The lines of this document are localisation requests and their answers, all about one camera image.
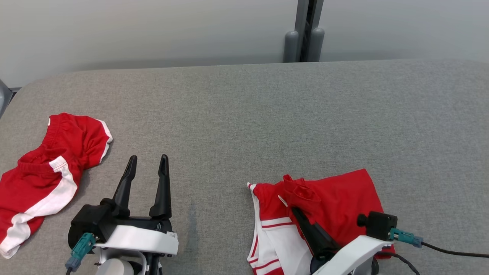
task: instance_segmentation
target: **white stripe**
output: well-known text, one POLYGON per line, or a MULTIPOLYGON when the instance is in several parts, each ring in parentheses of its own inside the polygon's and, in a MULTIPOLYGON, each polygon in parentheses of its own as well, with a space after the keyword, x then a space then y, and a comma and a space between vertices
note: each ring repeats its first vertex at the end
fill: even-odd
POLYGON ((272 226, 277 224, 291 223, 292 220, 289 217, 283 217, 273 220, 262 221, 262 226, 272 226))
POLYGON ((66 160, 59 156, 49 162, 53 172, 61 172, 61 180, 49 195, 41 199, 25 213, 19 213, 12 218, 12 226, 7 229, 7 236, 0 243, 0 254, 10 259, 19 249, 21 243, 28 239, 31 231, 28 221, 34 217, 47 216, 58 213, 65 207, 75 195, 78 186, 73 180, 73 175, 69 171, 66 160))
POLYGON ((256 275, 265 275, 268 272, 271 272, 272 270, 275 270, 279 267, 280 267, 280 261, 276 261, 274 263, 271 263, 271 264, 265 266, 264 268, 255 269, 255 272, 256 272, 256 275))
POLYGON ((99 120, 99 119, 97 119, 97 120, 100 121, 100 123, 102 124, 102 127, 104 127, 105 134, 109 137, 109 139, 107 140, 107 144, 105 144, 104 153, 102 154, 102 157, 100 158, 100 162, 99 163, 101 163, 102 162, 102 159, 107 154, 107 150, 109 149, 109 143, 112 142, 113 138, 112 138, 111 132, 109 131, 109 129, 108 129, 107 124, 105 123, 105 121, 102 121, 102 120, 99 120))
POLYGON ((260 221, 260 205, 258 203, 258 198, 255 196, 255 194, 253 194, 253 189, 251 189, 251 187, 250 187, 251 184, 248 183, 247 186, 251 190, 251 198, 253 200, 253 209, 255 210, 255 227, 254 227, 254 232, 253 232, 253 243, 251 243, 251 249, 250 249, 249 254, 248 254, 248 262, 249 262, 249 261, 252 261, 258 257, 258 243, 256 243, 256 239, 258 238, 258 233, 257 233, 256 227, 258 225, 258 222, 260 221), (252 257, 253 250, 255 248, 255 244, 256 244, 255 256, 252 257))

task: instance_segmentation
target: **folded clothing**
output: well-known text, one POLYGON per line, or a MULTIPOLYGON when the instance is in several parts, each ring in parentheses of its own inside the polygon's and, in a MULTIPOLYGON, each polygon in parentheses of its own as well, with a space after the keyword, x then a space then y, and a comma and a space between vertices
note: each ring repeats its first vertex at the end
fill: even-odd
MULTIPOLYGON (((247 260, 255 275, 310 274, 312 254, 292 207, 300 208, 311 224, 318 223, 341 247, 366 234, 356 225, 359 214, 383 212, 365 169, 317 181, 293 180, 289 175, 283 179, 277 184, 247 184, 255 209, 247 260)), ((395 252, 393 246, 383 251, 395 252)))
POLYGON ((255 275, 308 275, 312 254, 287 207, 278 199, 284 196, 283 182, 250 184, 255 208, 255 232, 248 255, 255 275))
POLYGON ((89 116, 52 115, 39 148, 22 156, 0 180, 0 254, 11 258, 20 245, 59 212, 77 192, 83 170, 98 165, 112 135, 89 116))
MULTIPOLYGON (((365 227, 356 225, 359 214, 384 212, 374 183, 365 169, 318 181, 293 180, 289 175, 283 179, 284 199, 292 222, 299 228, 291 211, 292 207, 298 207, 311 224, 318 223, 341 247, 366 234, 365 227)), ((395 252, 394 246, 382 251, 395 252)))

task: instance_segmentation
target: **red shorts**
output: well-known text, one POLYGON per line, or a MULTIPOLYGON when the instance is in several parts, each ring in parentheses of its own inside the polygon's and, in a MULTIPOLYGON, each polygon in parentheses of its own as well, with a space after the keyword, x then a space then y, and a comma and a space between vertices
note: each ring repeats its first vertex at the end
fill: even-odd
MULTIPOLYGON (((341 247, 366 234, 365 227, 356 225, 359 214, 384 213, 374 183, 365 169, 318 181, 293 180, 285 175, 284 191, 289 217, 298 228, 292 207, 299 207, 311 224, 318 223, 341 247)), ((383 251, 395 253, 393 246, 383 251)))
POLYGON ((0 180, 0 254, 12 257, 44 217, 76 194, 85 169, 98 165, 112 136, 105 122, 66 113, 49 117, 39 148, 25 154, 0 180))

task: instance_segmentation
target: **gray table surface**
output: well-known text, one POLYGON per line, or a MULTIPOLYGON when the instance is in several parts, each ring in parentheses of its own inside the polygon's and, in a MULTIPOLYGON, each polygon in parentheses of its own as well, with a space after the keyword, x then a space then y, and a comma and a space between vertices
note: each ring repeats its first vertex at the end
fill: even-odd
MULTIPOLYGON (((180 248, 165 274, 252 274, 246 182, 320 179, 366 168, 400 229, 489 253, 489 65, 451 60, 85 71, 34 81, 0 119, 0 173, 43 139, 49 115, 106 121, 114 142, 78 195, 0 274, 65 273, 69 223, 111 197, 138 156, 130 209, 147 215, 159 157, 170 158, 180 248)), ((425 275, 489 274, 489 260, 398 244, 425 275)), ((95 274, 93 256, 77 275, 95 274)), ((397 259, 381 274, 411 274, 397 259)))

